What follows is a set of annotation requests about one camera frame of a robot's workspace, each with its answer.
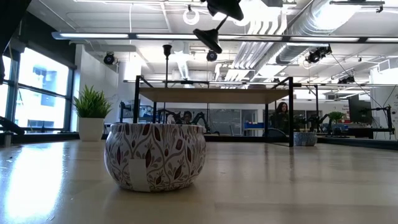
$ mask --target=person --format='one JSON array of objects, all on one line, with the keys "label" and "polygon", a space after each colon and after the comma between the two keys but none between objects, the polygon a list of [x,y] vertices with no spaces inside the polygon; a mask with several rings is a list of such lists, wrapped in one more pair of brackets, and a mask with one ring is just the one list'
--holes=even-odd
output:
[{"label": "person", "polygon": [[285,134],[289,132],[289,111],[285,102],[280,102],[273,117],[273,128],[283,131]]},{"label": "person", "polygon": [[189,111],[184,112],[184,124],[191,124],[192,114]]}]

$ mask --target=wooden tabletop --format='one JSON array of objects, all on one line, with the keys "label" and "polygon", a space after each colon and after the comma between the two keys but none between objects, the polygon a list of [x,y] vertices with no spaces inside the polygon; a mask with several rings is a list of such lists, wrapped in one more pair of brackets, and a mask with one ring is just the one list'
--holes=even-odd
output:
[{"label": "wooden tabletop", "polygon": [[266,104],[287,96],[289,91],[219,88],[140,88],[139,93],[154,102]]}]

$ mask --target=blue planter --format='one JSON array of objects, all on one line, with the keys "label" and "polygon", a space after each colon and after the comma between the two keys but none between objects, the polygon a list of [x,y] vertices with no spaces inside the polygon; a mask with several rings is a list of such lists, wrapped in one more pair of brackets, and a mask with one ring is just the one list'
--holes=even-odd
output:
[{"label": "blue planter", "polygon": [[295,146],[314,146],[318,141],[316,133],[294,133]]}]

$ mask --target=floral pattern bowl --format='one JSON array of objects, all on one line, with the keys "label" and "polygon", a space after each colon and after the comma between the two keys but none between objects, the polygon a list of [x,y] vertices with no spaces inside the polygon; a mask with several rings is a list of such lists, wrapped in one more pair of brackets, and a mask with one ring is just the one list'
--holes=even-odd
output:
[{"label": "floral pattern bowl", "polygon": [[161,192],[189,186],[205,163],[205,128],[181,124],[112,124],[106,169],[122,188]]}]

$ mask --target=green plant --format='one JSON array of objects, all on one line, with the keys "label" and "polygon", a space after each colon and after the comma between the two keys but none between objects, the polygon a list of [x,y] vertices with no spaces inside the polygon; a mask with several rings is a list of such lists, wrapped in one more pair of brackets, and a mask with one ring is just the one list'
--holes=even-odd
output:
[{"label": "green plant", "polygon": [[337,123],[337,121],[343,119],[344,114],[342,112],[333,111],[329,113],[329,119]]},{"label": "green plant", "polygon": [[105,98],[104,91],[95,91],[93,86],[86,85],[83,92],[79,92],[80,99],[74,97],[75,110],[81,118],[105,118],[111,111],[111,103]]}]

